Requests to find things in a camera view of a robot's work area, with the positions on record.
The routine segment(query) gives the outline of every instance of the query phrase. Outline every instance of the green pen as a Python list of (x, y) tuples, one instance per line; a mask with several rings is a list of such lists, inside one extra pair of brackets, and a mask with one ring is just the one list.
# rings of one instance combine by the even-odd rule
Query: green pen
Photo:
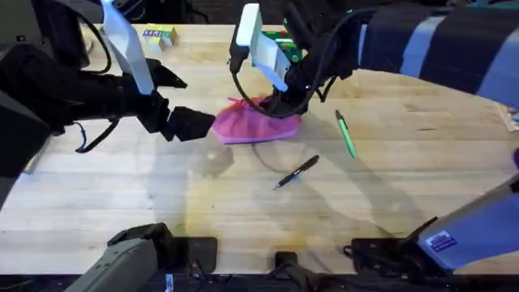
[(346, 126), (346, 121), (342, 117), (341, 113), (338, 110), (335, 110), (335, 116), (337, 117), (337, 121), (339, 121), (339, 126), (341, 126), (342, 135), (346, 140), (346, 144), (348, 145), (348, 149), (353, 158), (357, 158), (357, 153), (355, 152), (354, 143), (351, 141), (350, 133), (348, 132), (348, 126)]

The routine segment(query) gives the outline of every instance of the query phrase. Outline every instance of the pink bag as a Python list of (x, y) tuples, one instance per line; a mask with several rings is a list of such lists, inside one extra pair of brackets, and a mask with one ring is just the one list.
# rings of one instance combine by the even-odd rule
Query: pink bag
[[(254, 97), (259, 104), (264, 97)], [(252, 109), (246, 101), (229, 98), (234, 104), (223, 109), (212, 125), (212, 131), (223, 144), (257, 143), (295, 135), (301, 126), (297, 114), (289, 118), (270, 118)]]

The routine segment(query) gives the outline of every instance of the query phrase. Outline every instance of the pen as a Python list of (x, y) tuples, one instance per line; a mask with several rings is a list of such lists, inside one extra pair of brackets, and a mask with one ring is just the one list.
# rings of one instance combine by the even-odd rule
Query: pen
[(346, 140), (346, 145), (348, 145), (348, 150), (353, 158), (357, 158), (357, 153), (355, 152), (354, 143), (351, 141), (350, 133), (348, 132), (348, 126), (346, 125), (346, 121), (342, 117), (341, 113), (338, 110), (335, 110), (335, 116), (337, 117), (337, 121), (339, 122), (339, 126), (341, 126), (342, 135)]
[(291, 181), (293, 178), (297, 177), (301, 172), (308, 170), (312, 166), (315, 165), (319, 161), (319, 155), (315, 155), (312, 158), (310, 158), (307, 162), (303, 163), (301, 166), (299, 166), (297, 169), (292, 171), (291, 174), (285, 176), (280, 182), (277, 183), (277, 185), (272, 189), (273, 191), (277, 188), (283, 187), (286, 183)]

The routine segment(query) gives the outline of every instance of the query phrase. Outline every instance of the sticker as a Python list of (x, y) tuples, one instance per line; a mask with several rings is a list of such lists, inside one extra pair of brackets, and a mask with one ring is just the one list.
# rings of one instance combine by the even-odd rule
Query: sticker
[(451, 234), (447, 231), (441, 231), (425, 241), (427, 245), (436, 252), (440, 252), (445, 248), (454, 246), (457, 244), (456, 239), (454, 239)]

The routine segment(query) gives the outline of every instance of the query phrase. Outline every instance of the wire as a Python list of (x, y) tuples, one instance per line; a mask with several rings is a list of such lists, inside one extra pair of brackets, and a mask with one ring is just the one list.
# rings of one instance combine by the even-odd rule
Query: wire
[(245, 101), (251, 106), (251, 108), (253, 108), (254, 110), (257, 110), (258, 112), (260, 112), (260, 113), (262, 113), (262, 114), (264, 114), (264, 115), (266, 115), (268, 117), (271, 117), (271, 118), (288, 118), (288, 117), (296, 114), (299, 110), (302, 110), (302, 108), (308, 104), (308, 102), (310, 101), (310, 99), (313, 96), (314, 92), (318, 89), (319, 81), (320, 81), (320, 79), (322, 77), (323, 70), (324, 70), (324, 60), (328, 56), (328, 52), (330, 50), (330, 46), (332, 45), (332, 40), (335, 39), (335, 36), (337, 35), (339, 29), (341, 29), (342, 26), (346, 22), (348, 22), (350, 19), (352, 19), (353, 17), (361, 15), (361, 14), (364, 14), (364, 13), (368, 13), (368, 12), (374, 12), (376, 10), (377, 10), (376, 7), (361, 8), (359, 10), (356, 10), (354, 12), (351, 12), (351, 13), (345, 15), (345, 17), (343, 17), (336, 24), (336, 26), (333, 28), (332, 32), (330, 32), (330, 35), (328, 36), (328, 39), (326, 40), (326, 45), (324, 46), (323, 53), (321, 54), (321, 58), (319, 60), (319, 65), (317, 67), (317, 72), (315, 73), (314, 80), (313, 80), (309, 90), (307, 91), (307, 96), (305, 97), (305, 99), (298, 106), (296, 106), (291, 111), (289, 111), (287, 113), (284, 113), (284, 114), (274, 114), (274, 113), (269, 113), (266, 110), (262, 109), (261, 107), (255, 105), (254, 102), (250, 99), (250, 97), (243, 91), (243, 88), (240, 85), (240, 83), (238, 81), (238, 77), (236, 76), (236, 74), (232, 73), (233, 81), (234, 81), (234, 84), (236, 85), (236, 88), (238, 89), (238, 91), (242, 95), (243, 99), (245, 99)]
[(34, 282), (34, 279), (29, 279), (29, 280), (26, 280), (26, 281), (22, 281), (20, 283), (13, 284), (11, 286), (0, 287), (0, 290), (4, 291), (4, 290), (11, 290), (11, 289), (14, 289), (14, 288), (20, 288), (20, 287), (23, 287), (25, 285), (31, 284), (32, 282)]
[(83, 125), (81, 125), (80, 123), (74, 122), (74, 124), (79, 126), (81, 131), (81, 137), (83, 138), (83, 143), (81, 144), (81, 146), (79, 146), (79, 148), (75, 150), (77, 153), (80, 153), (84, 150), (84, 146), (87, 144), (87, 132), (84, 130)]
[(79, 18), (81, 18), (81, 20), (83, 20), (83, 22), (85, 24), (87, 24), (88, 28), (90, 28), (90, 30), (92, 31), (94, 36), (96, 36), (97, 40), (101, 44), (101, 47), (105, 51), (105, 55), (106, 55), (106, 66), (105, 66), (105, 68), (103, 70), (100, 70), (100, 71), (87, 71), (87, 70), (85, 70), (83, 72), (90, 73), (90, 74), (97, 74), (97, 75), (104, 74), (104, 73), (108, 72), (110, 70), (110, 68), (112, 68), (112, 57), (110, 56), (110, 52), (108, 51), (108, 47), (106, 46), (105, 42), (103, 41), (103, 37), (101, 36), (101, 33), (99, 32), (99, 30), (90, 21), (88, 21), (88, 19), (86, 19), (86, 17), (84, 17), (78, 11), (75, 11), (74, 9), (72, 9), (70, 7), (68, 7), (68, 9), (70, 9), (74, 14), (76, 14)]
[(81, 135), (83, 136), (83, 144), (81, 147), (77, 148), (75, 150), (76, 153), (79, 154), (85, 154), (87, 152), (92, 151), (99, 143), (101, 143), (106, 137), (108, 137), (112, 131), (117, 127), (119, 124), (119, 119), (116, 118), (114, 120), (110, 120), (112, 123), (99, 135), (97, 138), (95, 138), (88, 146), (85, 147), (85, 144), (87, 143), (87, 134), (85, 130), (83, 129), (83, 126), (81, 126), (80, 123), (74, 122), (74, 124), (78, 125), (81, 128)]

